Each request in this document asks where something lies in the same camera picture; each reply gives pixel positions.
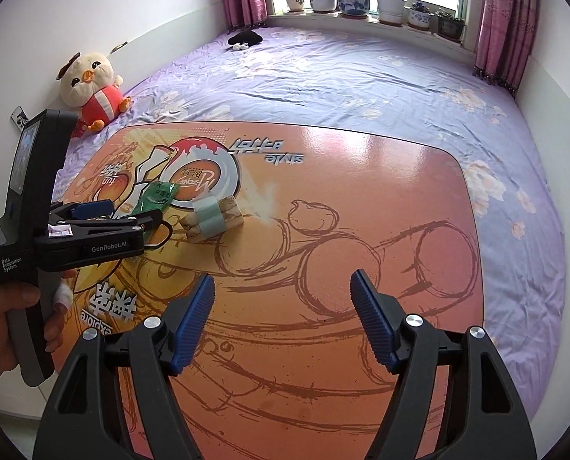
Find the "person left hand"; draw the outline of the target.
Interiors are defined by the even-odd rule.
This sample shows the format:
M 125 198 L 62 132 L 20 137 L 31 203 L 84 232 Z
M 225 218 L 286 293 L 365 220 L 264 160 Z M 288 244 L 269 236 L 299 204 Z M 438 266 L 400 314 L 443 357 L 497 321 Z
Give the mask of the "person left hand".
M 6 315 L 8 312 L 19 309 L 29 309 L 36 305 L 41 298 L 38 287 L 31 284 L 10 283 L 0 286 L 0 376 L 4 372 L 12 371 L 17 365 L 15 352 L 8 335 Z M 63 343 L 64 319 L 72 306 L 73 294 L 70 287 L 63 280 L 53 298 L 53 312 L 44 322 L 44 340 L 46 351 L 52 353 Z

